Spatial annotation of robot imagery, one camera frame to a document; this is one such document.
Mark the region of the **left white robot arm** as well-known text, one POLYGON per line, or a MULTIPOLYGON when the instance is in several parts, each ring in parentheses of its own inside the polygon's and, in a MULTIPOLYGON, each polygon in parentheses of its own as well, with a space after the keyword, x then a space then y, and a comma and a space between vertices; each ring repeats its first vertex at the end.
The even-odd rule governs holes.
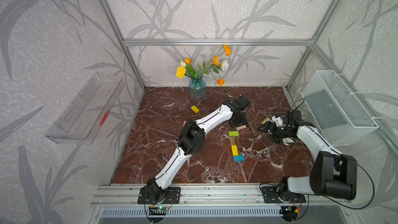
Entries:
POLYGON ((181 133, 177 136, 178 144, 172 157, 162 171, 147 183, 152 196, 157 198, 165 193, 184 163, 201 150, 206 134, 213 128, 227 120, 236 126, 244 124, 247 119, 243 111, 248 106, 249 102, 240 104, 237 101, 226 101, 201 119, 187 120, 181 133))

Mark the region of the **teal block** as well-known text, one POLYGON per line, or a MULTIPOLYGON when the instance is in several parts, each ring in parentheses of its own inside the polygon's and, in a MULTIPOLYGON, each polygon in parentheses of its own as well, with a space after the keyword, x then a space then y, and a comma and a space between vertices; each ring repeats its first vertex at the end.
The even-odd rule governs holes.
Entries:
POLYGON ((244 155, 238 155, 238 156, 233 156, 233 161, 234 162, 243 162, 245 160, 244 155))

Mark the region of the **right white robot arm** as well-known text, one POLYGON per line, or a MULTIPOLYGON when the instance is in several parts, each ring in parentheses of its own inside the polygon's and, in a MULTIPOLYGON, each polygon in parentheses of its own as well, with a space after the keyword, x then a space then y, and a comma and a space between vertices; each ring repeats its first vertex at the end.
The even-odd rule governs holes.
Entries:
POLYGON ((298 138, 309 149, 314 165, 309 176, 283 177, 277 194, 289 202, 298 195, 317 195, 353 200, 357 192, 357 165, 352 156, 344 156, 327 142, 317 128, 307 121, 295 121, 277 126, 267 121, 257 128, 270 134, 277 144, 285 139, 298 138))

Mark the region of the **yellow block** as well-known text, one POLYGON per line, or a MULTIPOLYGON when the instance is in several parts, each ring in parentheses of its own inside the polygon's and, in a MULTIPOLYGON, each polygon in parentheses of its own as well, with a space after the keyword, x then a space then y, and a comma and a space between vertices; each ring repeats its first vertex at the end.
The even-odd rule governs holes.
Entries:
POLYGON ((200 110, 196 106, 192 106, 191 109, 196 114, 198 114, 200 112, 200 110))
POLYGON ((238 149, 237 149, 237 146, 236 146, 236 145, 232 145, 232 146, 231 146, 231 149, 232 149, 232 155, 233 155, 234 157, 239 155, 238 149))

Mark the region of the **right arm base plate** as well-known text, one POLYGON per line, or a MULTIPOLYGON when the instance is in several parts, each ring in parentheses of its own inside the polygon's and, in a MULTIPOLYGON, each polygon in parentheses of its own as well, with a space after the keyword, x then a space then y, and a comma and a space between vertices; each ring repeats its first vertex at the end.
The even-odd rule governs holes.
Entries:
POLYGON ((298 204, 306 203, 306 197, 290 191, 282 191, 277 186, 260 186, 264 203, 298 204))

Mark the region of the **yellow block front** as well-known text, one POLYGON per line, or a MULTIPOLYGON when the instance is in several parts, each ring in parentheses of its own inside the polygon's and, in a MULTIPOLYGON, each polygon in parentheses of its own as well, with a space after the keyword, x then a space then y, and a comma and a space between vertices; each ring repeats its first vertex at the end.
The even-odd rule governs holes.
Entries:
POLYGON ((238 149, 237 149, 237 146, 236 146, 236 145, 232 145, 232 146, 231 146, 231 149, 232 149, 232 155, 233 155, 234 157, 239 155, 238 149))

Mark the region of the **light green block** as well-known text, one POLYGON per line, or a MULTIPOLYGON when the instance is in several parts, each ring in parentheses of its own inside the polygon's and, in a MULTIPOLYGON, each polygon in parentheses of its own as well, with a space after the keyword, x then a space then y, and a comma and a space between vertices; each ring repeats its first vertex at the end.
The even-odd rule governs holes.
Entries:
POLYGON ((238 131, 229 131, 229 137, 237 137, 237 136, 239 136, 238 131))

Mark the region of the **tan wooden block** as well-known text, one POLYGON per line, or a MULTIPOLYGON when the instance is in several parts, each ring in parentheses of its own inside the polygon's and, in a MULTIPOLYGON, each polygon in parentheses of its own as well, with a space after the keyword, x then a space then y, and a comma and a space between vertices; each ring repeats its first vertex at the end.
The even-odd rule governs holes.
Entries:
POLYGON ((241 125, 239 127, 236 127, 237 130, 242 130, 242 129, 245 129, 245 128, 246 128, 246 125, 241 125))
POLYGON ((231 144, 231 146, 236 145, 236 140, 235 140, 235 137, 234 137, 234 136, 230 136, 229 139, 230 139, 230 144, 231 144))

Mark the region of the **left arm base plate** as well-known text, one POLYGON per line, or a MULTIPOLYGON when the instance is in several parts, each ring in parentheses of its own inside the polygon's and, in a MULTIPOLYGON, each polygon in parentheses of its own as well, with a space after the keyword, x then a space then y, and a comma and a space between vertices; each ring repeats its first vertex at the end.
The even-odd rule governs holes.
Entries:
POLYGON ((137 203, 142 205, 178 204, 181 196, 180 187, 170 187, 154 197, 147 186, 140 189, 137 203))

